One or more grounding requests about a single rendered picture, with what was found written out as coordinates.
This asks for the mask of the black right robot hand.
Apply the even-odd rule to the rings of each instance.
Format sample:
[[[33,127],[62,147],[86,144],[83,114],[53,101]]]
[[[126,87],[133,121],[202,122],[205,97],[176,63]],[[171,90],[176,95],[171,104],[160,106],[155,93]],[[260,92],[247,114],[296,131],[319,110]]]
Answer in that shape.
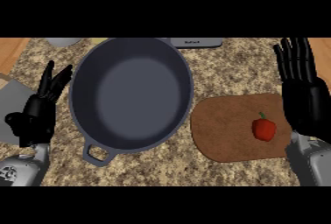
[[[316,75],[307,38],[282,38],[273,46],[282,82],[284,116],[293,131],[331,144],[331,94]]]

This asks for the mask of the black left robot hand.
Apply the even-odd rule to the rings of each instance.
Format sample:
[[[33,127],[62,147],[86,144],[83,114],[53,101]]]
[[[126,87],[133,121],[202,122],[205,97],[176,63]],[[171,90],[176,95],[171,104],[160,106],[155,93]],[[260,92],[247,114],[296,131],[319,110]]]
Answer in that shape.
[[[21,147],[49,144],[55,134],[56,103],[71,81],[72,66],[68,65],[56,76],[52,76],[53,67],[55,61],[50,60],[41,75],[37,92],[28,97],[24,110],[4,116],[4,122],[19,138]]]

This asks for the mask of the grey flat panel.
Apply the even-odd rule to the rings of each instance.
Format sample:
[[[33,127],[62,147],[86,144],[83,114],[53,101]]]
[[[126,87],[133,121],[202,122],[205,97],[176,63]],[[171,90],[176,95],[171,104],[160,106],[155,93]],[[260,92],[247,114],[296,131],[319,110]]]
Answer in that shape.
[[[24,110],[34,91],[16,79],[0,73],[0,142],[19,145],[19,138],[6,124],[6,115]]]

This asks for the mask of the red bell pepper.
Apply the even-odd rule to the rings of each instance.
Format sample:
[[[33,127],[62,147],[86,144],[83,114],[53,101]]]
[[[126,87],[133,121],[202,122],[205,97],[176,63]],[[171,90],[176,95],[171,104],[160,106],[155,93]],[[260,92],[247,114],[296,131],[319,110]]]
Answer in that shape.
[[[265,113],[259,113],[260,118],[253,121],[253,136],[257,140],[269,142],[275,137],[276,125],[266,119]]]

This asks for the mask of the dark grey pot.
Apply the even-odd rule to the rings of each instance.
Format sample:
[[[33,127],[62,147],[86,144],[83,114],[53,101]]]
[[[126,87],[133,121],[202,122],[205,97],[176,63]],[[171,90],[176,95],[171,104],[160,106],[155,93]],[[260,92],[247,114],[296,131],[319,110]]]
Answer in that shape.
[[[109,38],[98,44],[69,86],[83,159],[102,167],[118,154],[163,144],[185,122],[192,95],[192,72],[168,38]]]

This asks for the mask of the brown wooden cutting board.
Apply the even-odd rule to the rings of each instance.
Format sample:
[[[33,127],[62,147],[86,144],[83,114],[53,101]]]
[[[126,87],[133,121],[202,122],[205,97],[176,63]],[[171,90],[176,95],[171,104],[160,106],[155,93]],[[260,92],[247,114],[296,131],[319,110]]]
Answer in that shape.
[[[263,113],[275,123],[273,139],[254,138],[253,122]],[[284,158],[291,139],[279,94],[207,98],[191,113],[191,135],[201,154],[220,163]]]

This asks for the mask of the grey flat appliance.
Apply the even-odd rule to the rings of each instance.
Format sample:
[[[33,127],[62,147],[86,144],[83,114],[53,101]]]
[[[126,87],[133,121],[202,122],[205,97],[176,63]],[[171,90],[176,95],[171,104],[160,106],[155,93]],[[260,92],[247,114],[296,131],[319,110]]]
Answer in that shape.
[[[222,38],[170,38],[170,43],[180,49],[214,48],[223,44]]]

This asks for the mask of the pale grey round object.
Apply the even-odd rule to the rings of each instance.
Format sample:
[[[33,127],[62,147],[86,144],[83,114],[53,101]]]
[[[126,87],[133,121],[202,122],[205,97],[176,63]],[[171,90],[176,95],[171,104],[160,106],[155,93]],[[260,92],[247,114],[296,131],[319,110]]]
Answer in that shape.
[[[72,46],[80,40],[81,38],[46,38],[49,44],[56,47]]]

